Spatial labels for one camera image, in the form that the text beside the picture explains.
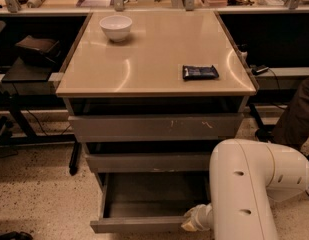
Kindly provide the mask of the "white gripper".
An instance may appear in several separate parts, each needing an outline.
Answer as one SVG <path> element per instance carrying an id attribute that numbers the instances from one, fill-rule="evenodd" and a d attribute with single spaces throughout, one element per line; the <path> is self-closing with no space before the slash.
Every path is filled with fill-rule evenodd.
<path id="1" fill-rule="evenodd" d="M 185 221 L 181 224 L 181 227 L 188 232 L 196 231 L 209 231 L 214 228 L 213 226 L 213 209 L 212 205 L 200 204 L 185 214 Z"/>

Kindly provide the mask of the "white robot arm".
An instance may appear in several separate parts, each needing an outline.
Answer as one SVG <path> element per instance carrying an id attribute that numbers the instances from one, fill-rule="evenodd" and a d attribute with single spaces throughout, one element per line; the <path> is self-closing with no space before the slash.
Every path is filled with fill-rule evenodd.
<path id="1" fill-rule="evenodd" d="M 209 165 L 211 202 L 185 213 L 186 231 L 215 240 L 279 240 L 270 208 L 309 189 L 309 160 L 284 145 L 243 139 L 220 142 Z"/>

